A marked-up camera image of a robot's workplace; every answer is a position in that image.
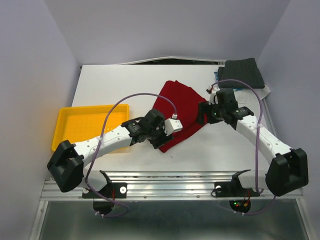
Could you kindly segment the red skirt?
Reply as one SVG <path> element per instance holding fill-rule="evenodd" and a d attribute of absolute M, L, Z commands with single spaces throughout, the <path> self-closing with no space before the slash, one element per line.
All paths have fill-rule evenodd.
<path fill-rule="evenodd" d="M 204 102 L 205 99 L 193 88 L 171 80 L 165 82 L 159 95 L 169 99 L 175 105 L 178 119 L 182 123 L 182 130 L 173 134 L 173 140 L 159 148 L 162 153 L 165 153 L 203 127 L 196 122 L 196 119 L 198 116 L 198 104 Z"/>

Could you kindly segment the dark grey dotted skirt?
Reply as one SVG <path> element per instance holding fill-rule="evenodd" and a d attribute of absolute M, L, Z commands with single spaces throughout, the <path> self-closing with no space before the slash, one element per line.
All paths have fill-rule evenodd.
<path fill-rule="evenodd" d="M 263 89 L 265 82 L 257 66 L 254 57 L 242 60 L 227 60 L 223 67 L 218 68 L 218 87 L 220 89 L 248 89 L 246 85 L 253 89 Z"/>

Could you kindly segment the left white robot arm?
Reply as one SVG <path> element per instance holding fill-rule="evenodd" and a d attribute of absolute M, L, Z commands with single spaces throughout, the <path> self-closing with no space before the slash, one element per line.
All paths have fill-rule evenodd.
<path fill-rule="evenodd" d="M 104 171 L 92 170 L 97 158 L 144 141 L 149 141 L 154 149 L 158 149 L 171 141 L 173 134 L 182 127 L 176 114 L 165 119 L 160 111 L 151 109 L 144 117 L 128 120 L 103 136 L 75 143 L 62 141 L 49 160 L 47 169 L 63 193 L 82 187 L 106 197 L 111 193 L 112 182 Z"/>

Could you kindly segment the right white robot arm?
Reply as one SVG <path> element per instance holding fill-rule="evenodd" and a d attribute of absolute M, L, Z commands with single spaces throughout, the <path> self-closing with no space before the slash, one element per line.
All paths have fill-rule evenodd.
<path fill-rule="evenodd" d="M 262 154 L 268 161 L 266 171 L 259 170 L 256 159 L 254 170 L 236 172 L 227 186 L 221 187 L 223 192 L 242 195 L 247 190 L 254 190 L 259 195 L 268 190 L 281 197 L 308 185 L 307 153 L 274 136 L 248 107 L 238 105 L 233 90 L 219 90 L 209 101 L 200 102 L 196 121 L 200 125 L 225 122 L 254 145 L 256 158 Z"/>

